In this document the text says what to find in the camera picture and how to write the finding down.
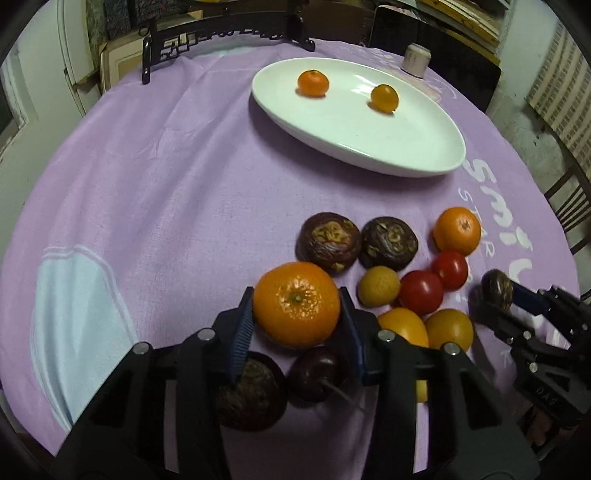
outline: floor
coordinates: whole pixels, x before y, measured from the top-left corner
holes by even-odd
[[[564,174],[569,162],[575,161],[534,110],[529,105],[517,106],[503,94],[502,85],[495,92],[486,114],[515,148],[542,192],[546,192]],[[574,181],[567,183],[553,196],[551,205],[554,208],[561,205],[575,187]],[[589,234],[591,222],[583,222],[567,235],[569,245],[572,247]],[[578,252],[574,260],[583,293],[591,288],[591,245]]]

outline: yellow fruit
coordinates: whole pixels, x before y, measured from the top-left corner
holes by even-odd
[[[417,403],[427,401],[427,380],[417,380]]]
[[[398,108],[400,99],[393,87],[383,83],[372,90],[371,103],[381,112],[392,113]]]
[[[429,346],[439,350],[444,343],[453,342],[465,352],[474,340],[472,321],[463,312],[444,309],[435,312],[425,322]]]
[[[392,330],[413,345],[428,347],[429,338],[421,318],[408,309],[397,308],[383,313],[378,317],[381,328]],[[417,402],[427,401],[427,381],[417,381]]]
[[[400,280],[388,267],[370,268],[357,285],[357,296],[363,306],[383,307],[392,303],[400,292]]]

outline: white oval plate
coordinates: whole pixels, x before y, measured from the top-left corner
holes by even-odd
[[[323,98],[296,93],[306,70],[324,73]],[[368,106],[372,89],[386,83],[400,97],[393,115]],[[367,170],[401,177],[430,177],[458,168],[462,134],[447,113],[415,87],[392,75],[344,60],[283,60],[260,70],[252,94],[277,125],[305,144]]]

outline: purple tablecloth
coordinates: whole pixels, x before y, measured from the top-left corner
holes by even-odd
[[[414,81],[460,128],[463,167],[430,179],[381,176],[298,142],[253,100],[259,69],[304,56],[403,76],[398,57],[338,42],[318,41],[311,54],[259,41],[180,57],[148,85],[135,72],[108,91],[49,163],[4,260],[0,377],[17,418],[51,452],[135,341],[171,345],[210,325],[261,274],[294,259],[300,226],[317,212],[359,227],[379,215],[405,220],[420,239],[407,268],[414,270],[434,256],[429,231],[438,215],[472,209],[485,233],[469,257],[468,285],[448,294],[446,307],[466,310],[468,288],[490,268],[527,287],[554,283],[578,294],[563,232],[529,171],[458,91],[431,71]],[[362,273],[356,264],[336,281],[354,291]],[[540,319],[530,321],[542,338],[559,340]],[[473,356],[507,393],[515,375],[508,348],[476,329]],[[258,335],[252,349],[270,353],[285,372],[295,356]],[[354,395],[372,411],[375,390]],[[426,418],[420,406],[418,467]],[[356,479],[371,426],[370,414],[331,398],[311,409],[290,406],[266,432],[223,435],[237,480]]]

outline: cherry tomato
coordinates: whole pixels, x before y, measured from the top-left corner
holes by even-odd
[[[298,91],[308,97],[321,97],[329,90],[329,80],[318,70],[306,70],[297,79]]]
[[[435,273],[414,270],[403,276],[398,300],[417,315],[426,315],[443,302],[443,285]]]
[[[384,113],[392,113],[398,108],[398,93],[390,85],[378,85],[371,91],[371,103]]]
[[[468,263],[464,255],[458,252],[442,252],[433,263],[431,270],[441,278],[443,288],[447,291],[461,288],[468,278]]]

